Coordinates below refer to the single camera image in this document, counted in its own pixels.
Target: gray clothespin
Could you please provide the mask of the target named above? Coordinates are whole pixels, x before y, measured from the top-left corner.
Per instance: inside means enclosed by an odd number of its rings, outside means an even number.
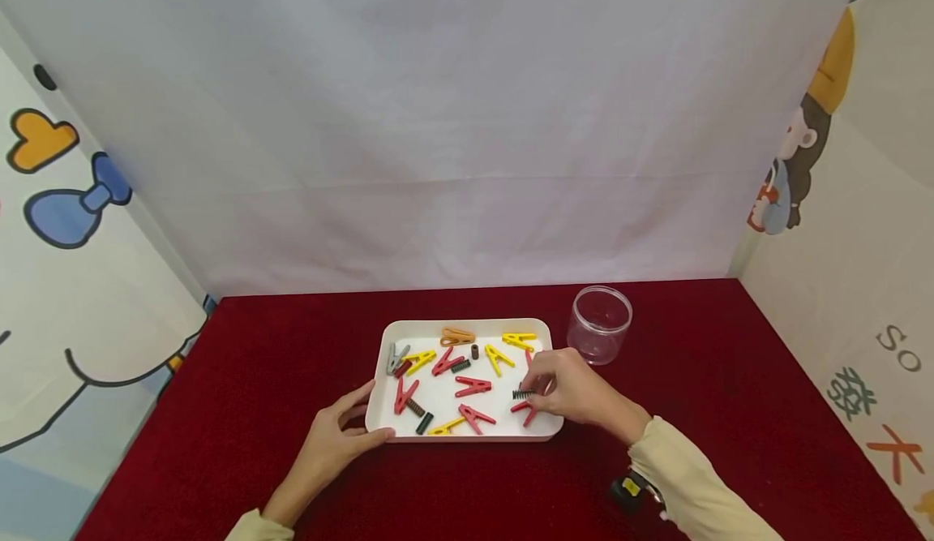
[[[412,345],[405,345],[405,348],[400,352],[396,352],[396,343],[389,345],[389,361],[386,364],[386,374],[392,375],[395,373],[396,368],[403,363],[403,357],[408,354],[408,350],[412,348]]]

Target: white tray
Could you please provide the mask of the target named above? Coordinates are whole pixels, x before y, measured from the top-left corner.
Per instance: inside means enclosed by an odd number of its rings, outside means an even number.
[[[480,358],[474,361],[471,357],[471,346],[454,346],[454,351],[450,358],[453,360],[461,355],[471,361],[471,367],[460,371],[456,375],[468,376],[471,379],[487,380],[493,383],[493,388],[486,393],[477,393],[466,397],[455,397],[454,393],[461,389],[466,389],[468,385],[457,383],[454,375],[449,370],[441,375],[433,376],[431,368],[435,366],[444,351],[448,348],[441,346],[441,330],[444,326],[460,328],[477,334],[477,345],[480,350]],[[551,332],[548,326],[541,320],[534,318],[510,318],[497,320],[398,320],[392,322],[383,331],[382,344],[379,348],[379,358],[376,360],[376,386],[370,395],[370,406],[366,412],[366,428],[375,430],[381,427],[392,427],[396,431],[396,437],[393,443],[452,443],[452,442],[543,442],[548,441],[561,426],[564,425],[564,418],[554,416],[553,414],[539,412],[528,428],[522,427],[528,410],[511,413],[512,406],[520,401],[512,400],[512,390],[520,387],[520,382],[526,375],[529,365],[526,362],[525,352],[503,343],[504,333],[534,333],[538,337],[536,340],[527,341],[534,346],[535,351],[551,350]],[[389,353],[392,351],[392,343],[396,343],[398,349],[405,348],[405,345],[412,345],[409,354],[422,352],[423,350],[435,349],[437,356],[434,361],[426,363],[424,367],[419,368],[411,376],[403,375],[405,389],[410,389],[412,383],[418,380],[418,388],[414,392],[412,399],[418,404],[435,415],[428,430],[424,436],[419,436],[416,430],[419,418],[412,410],[406,407],[401,414],[393,412],[393,405],[396,400],[396,377],[386,374],[386,365],[388,363]],[[515,367],[500,362],[499,369],[503,376],[497,376],[486,357],[484,346],[492,344],[509,357]],[[428,436],[428,432],[441,425],[452,422],[460,418],[461,414],[457,407],[461,404],[473,407],[474,410],[487,414],[487,416],[496,419],[496,425],[486,422],[478,422],[483,435],[474,434],[473,429],[467,422],[461,423],[453,428],[450,436]]]

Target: orange hat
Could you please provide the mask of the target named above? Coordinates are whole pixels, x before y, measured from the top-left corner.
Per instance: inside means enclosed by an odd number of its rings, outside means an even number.
[[[828,115],[833,115],[846,95],[846,86],[850,82],[850,69],[853,68],[853,50],[855,34],[853,30],[853,12],[847,7],[837,24],[837,30],[830,38],[830,44],[817,67],[815,78],[808,87],[808,94],[815,99]]]

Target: red tablecloth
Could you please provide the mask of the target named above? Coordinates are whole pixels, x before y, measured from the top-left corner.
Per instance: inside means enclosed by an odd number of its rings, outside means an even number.
[[[598,371],[694,440],[785,539],[921,539],[738,282],[615,287],[634,320]],[[315,411],[373,376],[389,322],[535,317],[562,346],[578,289],[224,300],[78,540],[223,539],[286,474]],[[545,444],[384,445],[315,500],[297,539],[682,539],[610,503],[627,465],[619,443],[571,423]]]

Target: yellow clothespin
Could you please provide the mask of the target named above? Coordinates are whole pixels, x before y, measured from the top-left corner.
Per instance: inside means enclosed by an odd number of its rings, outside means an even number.
[[[429,361],[435,360],[435,357],[438,356],[438,353],[435,352],[435,349],[424,350],[422,352],[416,352],[414,354],[403,357],[403,361],[412,361],[412,367],[405,373],[406,376],[411,376],[418,369],[425,367]]]
[[[508,364],[509,367],[516,368],[516,364],[506,358],[502,352],[499,352],[493,345],[486,345],[485,348],[486,356],[490,359],[490,363],[493,365],[493,370],[496,371],[497,376],[503,376],[503,373],[499,371],[499,363],[497,360],[503,361]]]
[[[534,352],[535,346],[528,345],[524,343],[526,340],[534,340],[538,338],[535,334],[503,334],[503,342],[513,346],[518,346],[520,349],[525,349],[528,352]]]
[[[455,425],[460,425],[461,423],[466,422],[467,418],[461,416],[460,418],[454,419],[453,422],[448,422],[444,425],[436,427],[434,430],[428,432],[429,436],[450,436],[451,428]]]

